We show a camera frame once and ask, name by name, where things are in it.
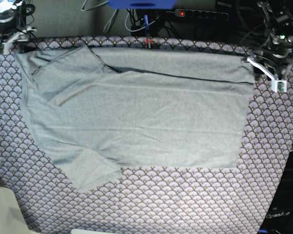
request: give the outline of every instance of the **blue device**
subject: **blue device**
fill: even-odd
[[[115,9],[172,9],[177,0],[109,0]]]

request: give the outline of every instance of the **patterned tablecloth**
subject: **patterned tablecloth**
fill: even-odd
[[[47,38],[28,46],[52,50],[84,44],[143,48],[145,38]],[[153,46],[248,53],[229,44],[177,39],[155,38]],[[15,193],[30,229],[43,234],[68,234],[74,228],[124,234],[257,232],[292,145],[293,68],[288,93],[273,93],[265,77],[257,82],[236,169],[124,168],[115,183],[79,194],[35,145],[23,122],[14,53],[12,48],[0,55],[0,183]]]

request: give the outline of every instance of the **scalloped pattern fabric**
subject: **scalloped pattern fabric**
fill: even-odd
[[[145,48],[146,38],[36,39],[32,49]],[[245,56],[234,45],[154,38],[158,49]],[[74,228],[120,234],[255,234],[264,220],[293,140],[293,67],[287,93],[262,76],[248,108],[236,169],[124,168],[116,183],[79,194],[33,141],[20,111],[21,75],[0,55],[0,184],[11,189],[28,227],[42,234]]]

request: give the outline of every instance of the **gray shirt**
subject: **gray shirt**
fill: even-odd
[[[252,96],[241,57],[81,47],[17,55],[37,145],[80,192],[128,166],[236,166]]]

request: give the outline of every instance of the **power strip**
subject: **power strip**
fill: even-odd
[[[201,10],[187,10],[176,9],[174,11],[176,17],[189,19],[206,19],[206,20],[229,20],[229,14],[217,11],[201,11]]]

